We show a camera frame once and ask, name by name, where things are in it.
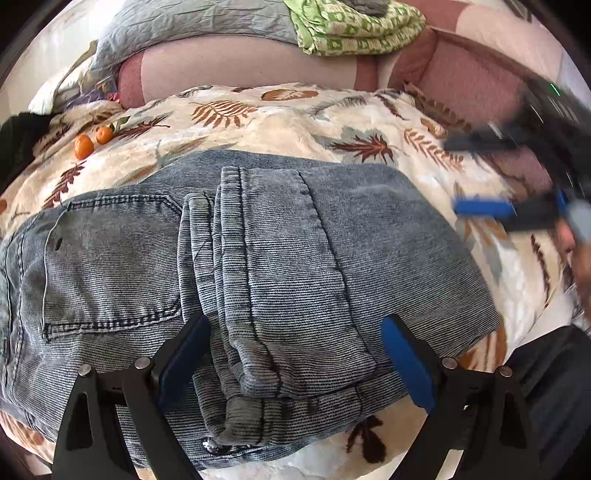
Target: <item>green led light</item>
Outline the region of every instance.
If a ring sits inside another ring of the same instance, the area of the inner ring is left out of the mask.
[[[554,83],[550,83],[550,86],[552,87],[552,89],[556,92],[556,95],[560,96],[560,92],[558,91],[558,89],[555,87]]]

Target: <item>metal pin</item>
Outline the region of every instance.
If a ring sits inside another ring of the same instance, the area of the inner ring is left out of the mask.
[[[135,361],[134,366],[138,370],[143,370],[144,368],[148,368],[150,366],[150,362],[151,360],[147,356],[141,356]]]
[[[513,375],[513,370],[510,367],[506,366],[506,365],[501,365],[499,367],[499,373],[503,377],[509,378],[511,375]]]
[[[441,360],[441,364],[449,370],[453,370],[453,369],[457,368],[457,360],[455,358],[450,357],[450,356],[443,358]]]
[[[78,369],[78,375],[85,377],[92,371],[92,367],[89,364],[82,364]]]

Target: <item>back pocket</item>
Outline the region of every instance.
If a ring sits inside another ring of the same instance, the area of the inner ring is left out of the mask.
[[[158,195],[70,202],[45,245],[43,335],[114,332],[178,316],[180,215]]]

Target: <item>folded blanket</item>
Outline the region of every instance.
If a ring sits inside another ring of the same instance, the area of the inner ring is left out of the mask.
[[[338,0],[284,0],[299,47],[311,55],[373,55],[398,50],[425,26],[414,7],[391,1],[383,18],[363,15]]]

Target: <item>bed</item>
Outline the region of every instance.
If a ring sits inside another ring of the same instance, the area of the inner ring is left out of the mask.
[[[120,126],[117,136],[97,145],[88,158],[77,160],[74,137],[87,133],[93,138],[99,127],[109,124]],[[523,194],[514,176],[504,177],[494,163],[442,149],[450,132],[469,128],[462,117],[414,85],[376,92],[302,83],[255,88],[207,85],[127,111],[115,102],[88,103],[51,120],[50,131],[35,147],[35,161],[0,199],[0,232],[6,237],[26,218],[77,194],[140,182],[197,150],[386,164],[403,172],[455,228],[482,272],[502,326],[460,361],[468,368],[491,371],[546,322],[549,312],[550,329],[568,323],[572,303],[565,293],[569,286],[563,275],[565,263],[550,233],[508,235],[492,220],[461,219],[453,213],[456,196]],[[209,469],[202,475],[354,479],[383,465],[373,478],[387,478],[423,420],[424,413],[407,397],[289,457]],[[17,443],[52,461],[55,439],[36,432],[33,421],[19,424],[5,413],[0,421]],[[384,452],[377,458],[371,455],[376,444]],[[453,469],[453,461],[451,455],[447,468]],[[142,478],[151,475],[145,468],[138,473]]]

